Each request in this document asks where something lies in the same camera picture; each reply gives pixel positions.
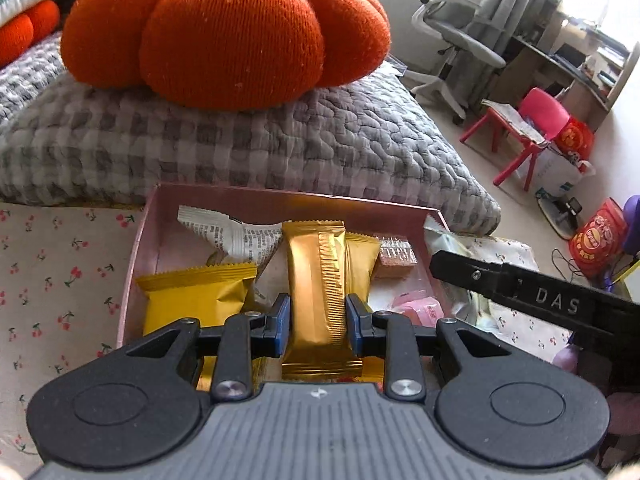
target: chair armrest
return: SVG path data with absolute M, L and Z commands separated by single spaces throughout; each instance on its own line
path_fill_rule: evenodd
M 442 35 L 438 31 L 433 30 L 424 22 L 424 15 L 431 9 L 431 7 L 433 7 L 433 4 L 431 2 L 422 4 L 420 7 L 418 7 L 418 10 L 416 10 L 414 12 L 414 15 L 411 17 L 411 24 L 419 32 L 429 34 L 430 36 L 441 40 Z
M 473 10 L 480 10 L 480 6 L 478 4 L 473 3 L 471 0 L 429 0 L 429 5 L 435 5 L 435 4 L 439 4 L 439 3 L 452 3 L 452 4 L 459 4 L 465 7 L 469 7 L 470 9 Z

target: pink box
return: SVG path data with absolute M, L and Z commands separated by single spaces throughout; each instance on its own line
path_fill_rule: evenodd
M 287 220 L 343 220 L 348 231 L 405 236 L 418 259 L 418 265 L 412 271 L 414 276 L 410 278 L 421 282 L 421 288 L 426 285 L 428 290 L 431 286 L 428 292 L 440 300 L 445 313 L 449 311 L 440 283 L 431 278 L 428 271 L 430 255 L 422 229 L 427 216 L 446 227 L 437 209 L 246 187 L 158 184 L 146 202 L 129 261 L 118 326 L 118 346 L 142 336 L 146 297 L 136 285 L 136 278 L 202 266 L 212 252 L 206 240 L 177 221 L 180 205 L 220 211 L 253 224 Z

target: yellow snack packet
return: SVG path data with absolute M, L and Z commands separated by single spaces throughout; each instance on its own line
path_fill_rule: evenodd
M 345 229 L 340 221 L 285 222 L 292 332 L 285 379 L 356 377 L 362 370 L 347 340 Z
M 363 303 L 369 299 L 373 267 L 380 253 L 380 240 L 373 236 L 347 233 L 344 293 L 357 294 Z
M 223 325 L 238 314 L 256 277 L 255 264 L 195 267 L 142 276 L 136 281 L 149 299 L 143 334 L 183 317 L 196 317 L 201 326 Z M 215 357 L 205 357 L 198 382 L 208 390 Z
M 362 358 L 362 375 L 358 377 L 359 383 L 379 383 L 385 379 L 385 360 L 380 357 Z

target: wooden desk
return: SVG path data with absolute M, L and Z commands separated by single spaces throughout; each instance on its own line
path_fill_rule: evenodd
M 517 108 L 531 88 L 538 86 L 544 89 L 557 82 L 568 88 L 560 99 L 564 108 L 595 131 L 609 113 L 604 97 L 577 71 L 565 67 L 520 38 L 513 38 L 512 41 L 519 44 L 515 48 L 520 46 L 520 51 L 495 79 L 487 98 Z

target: gray quilted blanket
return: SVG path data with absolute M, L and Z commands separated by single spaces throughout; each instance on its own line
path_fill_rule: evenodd
M 212 182 L 434 207 L 459 232 L 498 225 L 496 201 L 387 65 L 279 108 L 207 112 L 77 83 L 59 41 L 0 71 L 6 200 L 143 202 L 159 180 Z

